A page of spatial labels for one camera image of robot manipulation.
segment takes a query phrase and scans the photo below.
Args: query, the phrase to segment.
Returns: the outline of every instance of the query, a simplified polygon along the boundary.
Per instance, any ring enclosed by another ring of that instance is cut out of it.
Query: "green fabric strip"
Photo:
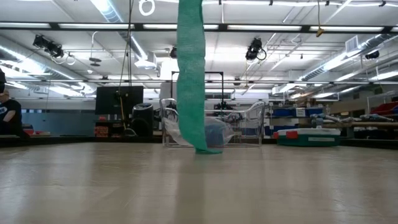
[[[182,137],[197,153],[220,153],[207,149],[205,136],[205,54],[202,0],[180,0],[177,49],[180,74],[177,109]]]

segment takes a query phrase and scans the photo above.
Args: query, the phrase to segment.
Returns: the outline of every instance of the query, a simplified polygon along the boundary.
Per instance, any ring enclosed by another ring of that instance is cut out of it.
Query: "black monitor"
[[[143,86],[98,87],[95,114],[121,114],[121,100],[125,116],[132,113],[132,108],[144,101]]]

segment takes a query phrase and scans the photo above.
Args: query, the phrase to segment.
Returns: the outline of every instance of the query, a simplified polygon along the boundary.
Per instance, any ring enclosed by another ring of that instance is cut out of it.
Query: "black speaker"
[[[154,107],[150,103],[140,103],[133,107],[131,129],[140,137],[154,135]]]

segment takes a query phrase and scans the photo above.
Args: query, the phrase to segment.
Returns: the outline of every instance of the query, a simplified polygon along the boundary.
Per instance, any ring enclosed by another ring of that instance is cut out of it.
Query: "clear plastic chair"
[[[263,101],[255,102],[247,110],[205,110],[205,129],[223,123],[224,144],[218,147],[259,147],[264,138]],[[190,147],[178,128],[177,102],[172,98],[160,100],[163,145],[165,147]]]

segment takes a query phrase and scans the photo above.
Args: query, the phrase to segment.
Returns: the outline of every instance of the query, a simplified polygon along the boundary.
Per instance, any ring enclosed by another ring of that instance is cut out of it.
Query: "white ceiling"
[[[123,19],[128,21],[128,1],[110,1],[114,3]],[[336,6],[326,7],[324,4],[325,2],[322,1],[320,8],[321,22],[327,20],[338,10]],[[156,9],[152,15],[142,16],[139,12],[138,0],[135,0],[132,22],[176,23],[178,4],[156,1],[155,5]],[[398,7],[346,7],[331,18],[328,25],[394,26],[398,23],[397,12]],[[318,10],[315,6],[225,4],[223,9],[217,4],[203,6],[203,17],[206,23],[281,24],[286,19],[285,24],[317,24],[317,13]],[[0,21],[106,22],[90,0],[1,0]],[[63,64],[62,66],[65,68],[86,78],[101,78],[102,75],[109,75],[112,79],[120,78],[126,42],[117,32],[99,32],[95,35],[93,56],[103,61],[100,67],[92,67],[90,65],[92,62],[88,60],[92,32],[0,30],[1,36],[28,49],[35,49],[32,43],[36,34],[44,35],[56,43],[62,44],[64,50],[78,59],[74,65]],[[260,37],[265,44],[272,35],[273,33],[207,32],[206,70],[223,71],[226,79],[242,76],[248,67],[244,56],[252,39]],[[159,62],[169,60],[166,49],[171,49],[173,45],[177,44],[176,32],[136,32],[134,36],[145,50],[155,52]],[[300,34],[299,36],[297,34],[276,34],[267,45],[267,60],[251,66],[248,78],[251,80],[258,80],[261,77],[266,80],[290,79],[289,71],[304,71],[318,65],[323,59],[345,48],[345,41],[353,36],[351,34],[323,34],[317,38],[315,34]],[[360,40],[367,37],[369,35],[359,35]],[[300,47],[291,51],[296,47],[293,42],[298,42]],[[393,41],[389,44],[395,46],[396,42]],[[382,54],[387,55],[390,52],[384,51]],[[49,57],[43,51],[37,53]],[[289,59],[284,60],[274,68],[274,65],[285,57],[285,54],[290,54]],[[355,61],[354,65],[340,67],[336,69],[336,72],[352,72],[359,65],[359,61]],[[89,69],[93,70],[94,73],[89,75],[87,72]],[[124,74],[127,74],[127,67],[124,68],[124,71]],[[134,68],[134,73],[148,74],[153,79],[157,78],[154,71]]]

